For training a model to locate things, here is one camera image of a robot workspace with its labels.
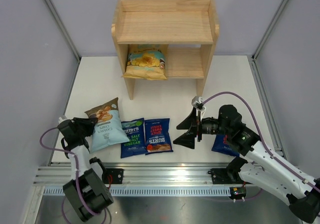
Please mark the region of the light blue cassava chips bag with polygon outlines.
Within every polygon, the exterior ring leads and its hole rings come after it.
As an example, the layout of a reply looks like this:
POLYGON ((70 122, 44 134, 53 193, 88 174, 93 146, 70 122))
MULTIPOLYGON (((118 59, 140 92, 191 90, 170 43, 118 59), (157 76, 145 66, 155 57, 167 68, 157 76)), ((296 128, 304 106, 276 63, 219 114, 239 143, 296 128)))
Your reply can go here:
POLYGON ((97 118, 92 134, 91 152, 129 141, 122 128, 118 100, 118 97, 114 98, 85 112, 89 118, 97 118))

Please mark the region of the blue Burts sea salt bag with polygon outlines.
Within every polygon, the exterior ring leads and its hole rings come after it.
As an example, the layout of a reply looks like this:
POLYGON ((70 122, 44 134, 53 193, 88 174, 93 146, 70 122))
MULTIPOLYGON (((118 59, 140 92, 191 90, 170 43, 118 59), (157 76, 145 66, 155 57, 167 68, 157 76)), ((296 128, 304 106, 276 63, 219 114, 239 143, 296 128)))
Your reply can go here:
POLYGON ((144 123, 144 118, 122 121, 122 129, 129 138, 129 141, 121 143, 121 159, 147 153, 144 123))

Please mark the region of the tan kettle cooked chips bag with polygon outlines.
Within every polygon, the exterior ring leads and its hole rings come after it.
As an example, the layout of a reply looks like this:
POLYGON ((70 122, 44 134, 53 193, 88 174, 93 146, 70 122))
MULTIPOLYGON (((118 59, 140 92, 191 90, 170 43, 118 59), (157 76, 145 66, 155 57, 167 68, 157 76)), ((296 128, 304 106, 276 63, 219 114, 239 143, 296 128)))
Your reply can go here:
POLYGON ((167 80, 168 44, 130 44, 124 78, 167 80))

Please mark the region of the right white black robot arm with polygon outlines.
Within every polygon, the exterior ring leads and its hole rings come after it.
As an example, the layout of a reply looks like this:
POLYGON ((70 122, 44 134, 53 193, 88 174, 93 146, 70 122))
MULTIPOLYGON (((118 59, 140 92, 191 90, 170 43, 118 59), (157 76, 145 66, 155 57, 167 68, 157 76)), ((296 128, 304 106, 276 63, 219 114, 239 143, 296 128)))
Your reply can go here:
POLYGON ((226 135, 227 144, 240 154, 227 166, 227 177, 254 184, 283 201, 305 223, 320 214, 320 180, 292 165, 263 142, 261 136, 242 122, 233 105, 223 105, 218 117, 202 118, 196 108, 177 125, 185 130, 174 144, 194 149, 203 135, 226 135))

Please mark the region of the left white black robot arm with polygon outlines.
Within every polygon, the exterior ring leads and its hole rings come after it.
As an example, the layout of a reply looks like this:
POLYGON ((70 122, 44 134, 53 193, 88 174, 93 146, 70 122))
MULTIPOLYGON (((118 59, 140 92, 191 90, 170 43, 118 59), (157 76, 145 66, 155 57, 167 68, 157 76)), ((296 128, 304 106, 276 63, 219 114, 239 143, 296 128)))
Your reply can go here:
POLYGON ((91 157, 86 137, 93 134, 97 118, 59 118, 63 152, 71 163, 71 180, 62 189, 75 213, 87 222, 99 215, 114 200, 104 181, 108 171, 100 159, 91 157))

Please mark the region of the wooden two-tier shelf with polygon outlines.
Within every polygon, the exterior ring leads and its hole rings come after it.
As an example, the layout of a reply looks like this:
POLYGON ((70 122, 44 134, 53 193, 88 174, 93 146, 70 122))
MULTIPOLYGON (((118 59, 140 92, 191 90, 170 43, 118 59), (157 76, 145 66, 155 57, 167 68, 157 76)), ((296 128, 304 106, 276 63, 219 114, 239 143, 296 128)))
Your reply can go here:
POLYGON ((111 35, 122 72, 131 44, 167 45, 169 78, 195 79, 201 96, 220 26, 215 0, 118 0, 111 35))

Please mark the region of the blue Burts chilli bag centre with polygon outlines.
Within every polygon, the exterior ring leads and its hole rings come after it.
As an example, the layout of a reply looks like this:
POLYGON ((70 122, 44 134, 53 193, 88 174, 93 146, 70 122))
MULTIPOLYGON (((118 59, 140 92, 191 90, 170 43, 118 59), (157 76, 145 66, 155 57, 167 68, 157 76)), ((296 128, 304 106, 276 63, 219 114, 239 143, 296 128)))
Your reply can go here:
POLYGON ((148 119, 144 121, 147 155, 173 152, 169 128, 170 118, 148 119))

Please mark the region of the blue burts chilli bag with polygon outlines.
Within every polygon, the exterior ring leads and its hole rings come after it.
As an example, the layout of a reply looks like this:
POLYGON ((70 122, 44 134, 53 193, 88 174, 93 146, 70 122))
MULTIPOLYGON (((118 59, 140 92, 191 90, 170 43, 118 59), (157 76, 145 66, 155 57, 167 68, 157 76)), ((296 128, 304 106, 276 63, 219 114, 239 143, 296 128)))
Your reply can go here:
POLYGON ((238 152, 235 152, 228 144, 227 144, 227 135, 216 135, 212 151, 218 152, 221 154, 233 156, 233 157, 239 157, 240 154, 238 152))
POLYGON ((144 121, 147 155, 173 152, 169 128, 170 118, 148 119, 144 121))

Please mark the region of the blue Burts chilli bag right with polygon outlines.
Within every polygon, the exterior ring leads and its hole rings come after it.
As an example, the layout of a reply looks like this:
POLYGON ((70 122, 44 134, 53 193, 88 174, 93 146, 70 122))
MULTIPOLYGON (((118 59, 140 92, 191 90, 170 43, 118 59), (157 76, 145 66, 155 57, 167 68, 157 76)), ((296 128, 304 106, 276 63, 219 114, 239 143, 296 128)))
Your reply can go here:
POLYGON ((228 144, 227 144, 227 135, 216 135, 212 151, 218 152, 221 154, 233 156, 233 157, 239 157, 240 154, 238 152, 235 152, 228 144))

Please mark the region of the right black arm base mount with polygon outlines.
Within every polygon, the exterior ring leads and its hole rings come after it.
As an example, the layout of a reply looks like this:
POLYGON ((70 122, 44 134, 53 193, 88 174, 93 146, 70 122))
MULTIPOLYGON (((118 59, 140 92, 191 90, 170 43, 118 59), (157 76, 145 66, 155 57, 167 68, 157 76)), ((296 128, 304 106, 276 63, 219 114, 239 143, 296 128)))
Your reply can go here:
POLYGON ((207 171, 214 185, 242 185, 244 180, 239 176, 239 173, 231 171, 227 168, 212 168, 207 171))

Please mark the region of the aluminium rail frame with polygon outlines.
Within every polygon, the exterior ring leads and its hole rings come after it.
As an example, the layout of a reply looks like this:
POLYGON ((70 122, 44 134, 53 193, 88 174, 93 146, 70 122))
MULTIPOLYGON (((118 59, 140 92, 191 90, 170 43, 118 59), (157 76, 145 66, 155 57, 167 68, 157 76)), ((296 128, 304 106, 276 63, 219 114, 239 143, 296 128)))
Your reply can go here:
MULTIPOLYGON (((123 169, 123 185, 128 186, 208 186, 208 171, 225 168, 226 163, 109 163, 107 169, 123 169)), ((38 167, 33 185, 62 186, 70 180, 69 163, 38 167)))

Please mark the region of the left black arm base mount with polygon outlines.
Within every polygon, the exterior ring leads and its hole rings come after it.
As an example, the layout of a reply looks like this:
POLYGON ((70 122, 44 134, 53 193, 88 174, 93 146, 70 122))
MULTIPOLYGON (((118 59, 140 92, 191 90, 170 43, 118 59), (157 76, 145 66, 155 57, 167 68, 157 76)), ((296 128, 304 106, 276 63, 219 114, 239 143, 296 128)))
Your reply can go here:
POLYGON ((108 168, 103 171, 102 181, 104 184, 120 185, 123 183, 124 169, 108 168))

